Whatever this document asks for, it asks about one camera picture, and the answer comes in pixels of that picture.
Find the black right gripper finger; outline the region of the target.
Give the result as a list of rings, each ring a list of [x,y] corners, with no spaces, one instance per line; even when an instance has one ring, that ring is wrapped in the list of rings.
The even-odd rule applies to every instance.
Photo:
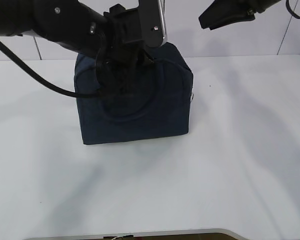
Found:
[[[243,14],[250,9],[245,0],[214,0],[213,3],[203,12],[218,17],[225,15]],[[202,27],[202,14],[198,18]]]
[[[202,29],[215,30],[228,25],[241,23],[241,22],[251,22],[255,20],[254,13],[250,14],[248,12],[228,15],[216,16],[210,13],[202,13]]]

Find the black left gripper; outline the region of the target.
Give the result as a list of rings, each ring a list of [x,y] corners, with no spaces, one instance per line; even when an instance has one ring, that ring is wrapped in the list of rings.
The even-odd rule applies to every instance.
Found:
[[[101,33],[97,54],[97,71],[107,64],[107,96],[124,95],[130,91],[137,65],[152,65],[154,58],[144,48],[138,8],[112,6],[103,15],[109,33]]]

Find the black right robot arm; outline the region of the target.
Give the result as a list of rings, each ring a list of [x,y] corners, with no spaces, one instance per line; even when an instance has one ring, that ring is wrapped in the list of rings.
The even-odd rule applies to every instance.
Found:
[[[261,14],[277,0],[214,0],[199,16],[202,29],[215,30],[227,25],[254,21],[255,14]]]

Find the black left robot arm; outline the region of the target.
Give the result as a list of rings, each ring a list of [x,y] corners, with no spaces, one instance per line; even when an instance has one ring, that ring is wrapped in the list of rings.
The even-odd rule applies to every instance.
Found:
[[[0,41],[0,51],[46,88],[72,98],[100,98],[129,83],[138,64],[149,64],[149,48],[167,39],[164,4],[141,0],[135,8],[121,4],[98,13],[78,0],[0,0],[0,37],[37,36],[95,60],[95,73],[108,63],[127,72],[124,80],[109,76],[99,90],[76,93],[48,82]]]

